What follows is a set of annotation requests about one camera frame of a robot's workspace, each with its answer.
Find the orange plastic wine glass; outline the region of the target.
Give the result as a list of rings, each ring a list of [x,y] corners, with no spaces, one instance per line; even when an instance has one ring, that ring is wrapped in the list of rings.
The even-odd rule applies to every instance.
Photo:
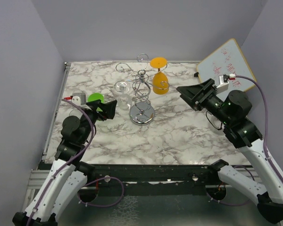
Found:
[[[153,92],[158,95],[166,94],[169,91],[169,83],[162,70],[167,66],[167,60],[163,57],[156,57],[150,61],[150,65],[158,70],[152,79]]]

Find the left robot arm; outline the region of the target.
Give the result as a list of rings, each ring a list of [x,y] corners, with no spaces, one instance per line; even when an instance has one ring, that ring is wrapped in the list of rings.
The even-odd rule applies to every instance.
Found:
[[[16,226],[56,226],[58,219],[79,189],[94,182],[94,167],[81,160],[96,134],[96,121],[112,120],[117,101],[95,100],[87,107],[71,103],[81,116],[70,115],[62,123],[62,140],[55,160],[39,192],[12,222]]]

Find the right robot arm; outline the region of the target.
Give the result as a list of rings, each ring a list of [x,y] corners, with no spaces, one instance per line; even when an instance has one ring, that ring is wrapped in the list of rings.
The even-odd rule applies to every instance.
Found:
[[[247,118],[252,104],[246,93],[232,90],[223,101],[217,96],[213,79],[176,90],[194,111],[206,109],[223,123],[225,137],[247,158],[262,182],[244,176],[223,160],[211,165],[208,181],[212,184],[222,181],[237,189],[257,206],[268,222],[283,221],[283,171],[267,148],[266,136]]]

